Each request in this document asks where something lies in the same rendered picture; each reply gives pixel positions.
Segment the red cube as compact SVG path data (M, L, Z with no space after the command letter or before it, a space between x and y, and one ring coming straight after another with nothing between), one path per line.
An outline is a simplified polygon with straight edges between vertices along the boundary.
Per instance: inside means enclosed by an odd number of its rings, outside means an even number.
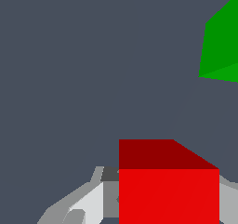
M173 139L121 139L119 224L219 224L219 169Z

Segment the green cube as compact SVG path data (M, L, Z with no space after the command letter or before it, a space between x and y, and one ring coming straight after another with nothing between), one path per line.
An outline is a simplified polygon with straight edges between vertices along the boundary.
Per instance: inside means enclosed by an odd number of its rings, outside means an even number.
M205 24L199 77L238 83L238 0Z

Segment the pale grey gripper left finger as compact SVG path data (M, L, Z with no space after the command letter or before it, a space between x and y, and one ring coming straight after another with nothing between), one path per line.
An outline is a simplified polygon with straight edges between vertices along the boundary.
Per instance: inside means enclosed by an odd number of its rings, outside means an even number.
M37 224L100 224L119 217L119 168L96 166L92 178L51 205Z

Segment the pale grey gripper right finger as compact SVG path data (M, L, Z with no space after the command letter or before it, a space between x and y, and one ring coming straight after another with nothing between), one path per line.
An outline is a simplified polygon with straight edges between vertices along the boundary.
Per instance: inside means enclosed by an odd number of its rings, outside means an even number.
M238 183L219 178L219 220L238 224Z

